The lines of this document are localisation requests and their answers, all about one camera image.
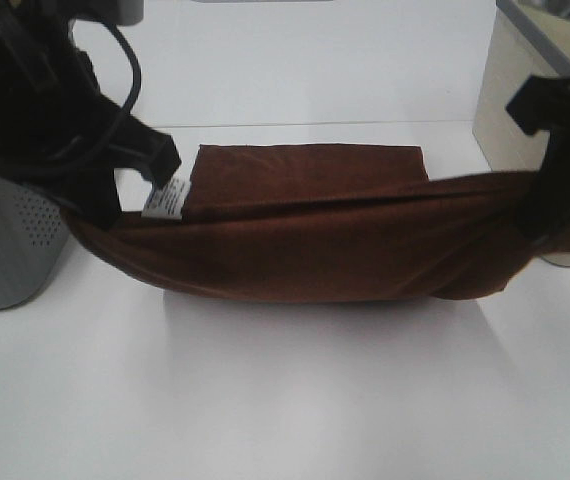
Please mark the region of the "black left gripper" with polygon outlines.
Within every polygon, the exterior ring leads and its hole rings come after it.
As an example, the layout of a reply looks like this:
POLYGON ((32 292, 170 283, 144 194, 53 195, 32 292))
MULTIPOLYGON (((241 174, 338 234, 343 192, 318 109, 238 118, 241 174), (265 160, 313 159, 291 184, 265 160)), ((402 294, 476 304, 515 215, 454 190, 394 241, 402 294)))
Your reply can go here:
POLYGON ((100 228, 120 217, 114 171, 164 187, 181 159, 154 130, 101 93, 72 29, 74 1, 0 1, 0 175, 68 175, 64 205, 100 228))

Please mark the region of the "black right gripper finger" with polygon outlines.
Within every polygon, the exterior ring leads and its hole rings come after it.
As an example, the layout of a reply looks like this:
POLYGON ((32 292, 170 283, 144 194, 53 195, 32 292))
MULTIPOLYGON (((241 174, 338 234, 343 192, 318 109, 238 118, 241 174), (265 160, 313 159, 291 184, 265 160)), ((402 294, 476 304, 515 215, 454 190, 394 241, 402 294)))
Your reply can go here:
POLYGON ((570 132, 570 77, 530 76, 507 104, 507 113, 529 136, 554 128, 570 132))
POLYGON ((550 133, 539 170, 522 199, 522 235, 548 239, 570 226, 570 128, 527 122, 522 131, 532 136, 550 133))

